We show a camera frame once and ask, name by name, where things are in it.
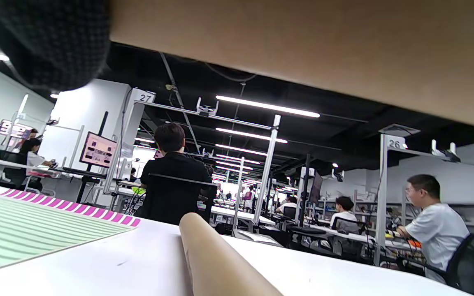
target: black shirt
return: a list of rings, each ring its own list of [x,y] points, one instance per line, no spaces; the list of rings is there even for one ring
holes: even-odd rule
[[[201,184],[150,174],[212,183],[204,164],[182,153],[168,153],[163,158],[147,162],[140,177],[141,183],[147,186],[146,198],[137,216],[176,225],[183,215],[198,211]]]

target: black ceiling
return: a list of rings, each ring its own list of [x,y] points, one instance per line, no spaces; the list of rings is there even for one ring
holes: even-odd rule
[[[450,142],[455,142],[457,146],[474,143],[474,127],[467,124],[186,58],[166,55],[166,59],[186,109],[194,110],[199,97],[202,98],[203,105],[215,106],[216,95],[240,97],[242,91],[243,99],[321,114],[320,118],[282,114],[278,137],[288,140],[288,144],[277,143],[275,146],[272,162],[275,176],[281,176],[286,170],[303,165],[307,153],[311,154],[312,167],[318,169],[321,174],[328,174],[333,162],[345,170],[378,169],[380,149],[378,130],[393,123],[421,131],[407,137],[409,148],[414,150],[429,152],[432,139],[436,139],[441,148],[448,147]],[[3,62],[0,62],[0,71],[14,78]],[[171,81],[158,52],[113,43],[107,65],[98,78],[150,90],[156,93],[156,103],[179,106],[176,95],[166,89],[166,84],[171,84]],[[45,91],[38,93],[55,101]],[[220,102],[217,112],[218,116],[235,117],[268,126],[272,125],[274,114],[274,111],[267,109],[237,106],[229,102]],[[232,126],[228,122],[199,116],[189,116],[189,120],[197,142],[208,151],[215,150],[217,154],[223,153],[232,157],[241,156],[241,153],[233,150],[216,148],[216,144],[263,152],[267,150],[268,141],[238,135],[229,137],[228,134],[220,133],[215,128],[233,128],[263,135],[269,135],[269,131],[237,124]],[[152,132],[154,127],[165,121],[184,124],[187,151],[196,152],[192,134],[186,126],[182,113],[147,106],[141,127]],[[140,136],[144,136],[143,130],[140,131]],[[260,162],[265,160],[265,157],[250,153],[245,153],[243,156]],[[393,153],[389,156],[389,165],[397,165],[397,162],[405,157],[409,156]]]

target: keyboard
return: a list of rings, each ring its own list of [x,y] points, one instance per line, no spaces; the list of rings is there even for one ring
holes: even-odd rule
[[[72,169],[71,167],[62,167],[62,168],[65,172],[71,173],[71,174],[76,174],[76,175],[81,175],[81,176],[90,176],[90,177],[102,178],[102,179],[107,177],[107,175],[104,175],[104,174],[98,174],[98,173],[87,172],[83,170]]]

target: monitor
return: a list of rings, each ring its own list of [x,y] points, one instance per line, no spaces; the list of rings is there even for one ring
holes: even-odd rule
[[[317,204],[320,198],[321,184],[323,183],[323,178],[319,176],[316,172],[314,176],[314,182],[312,182],[312,187],[310,189],[310,198],[309,201],[311,204]]]
[[[111,167],[115,150],[116,142],[89,132],[87,133],[87,139],[85,140],[79,161],[109,168]]]

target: person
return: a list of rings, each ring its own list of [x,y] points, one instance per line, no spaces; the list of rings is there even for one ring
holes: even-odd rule
[[[407,197],[422,212],[407,226],[397,227],[404,238],[415,238],[422,244],[427,264],[446,270],[460,243],[469,235],[462,217],[447,204],[440,202],[440,183],[431,175],[416,175],[407,179]],[[438,274],[426,270],[425,276],[441,283]]]
[[[330,219],[330,227],[334,225],[336,218],[347,219],[349,221],[357,221],[358,219],[350,212],[354,208],[354,203],[350,197],[338,197],[335,204],[337,213],[333,214]]]
[[[36,138],[31,138],[23,142],[19,154],[25,154],[27,157],[27,166],[28,167],[37,167],[38,165],[55,165],[52,161],[46,161],[45,158],[37,155],[38,150],[40,149],[41,141]],[[30,174],[30,169],[26,170],[26,174]],[[28,187],[32,189],[37,189],[39,191],[43,190],[43,184],[39,178],[32,177],[30,182],[28,182]]]
[[[297,208],[297,198],[296,197],[293,197],[292,195],[289,195],[286,200],[288,200],[287,202],[285,202],[284,204],[282,204],[281,206],[279,206],[279,208],[276,208],[275,209],[275,212],[278,212],[278,213],[283,213],[284,211],[284,208],[288,207],[288,208]]]
[[[137,176],[135,176],[135,173],[137,172],[137,169],[134,167],[131,167],[131,175],[129,176],[129,182],[135,182],[138,180]]]
[[[159,126],[154,138],[163,157],[148,161],[142,171],[140,181],[142,187],[147,188],[146,197],[135,215],[178,225],[183,215],[198,212],[197,200],[203,186],[170,178],[151,177],[150,174],[205,183],[212,183],[211,176],[201,161],[184,155],[186,136],[182,126],[176,123]]]

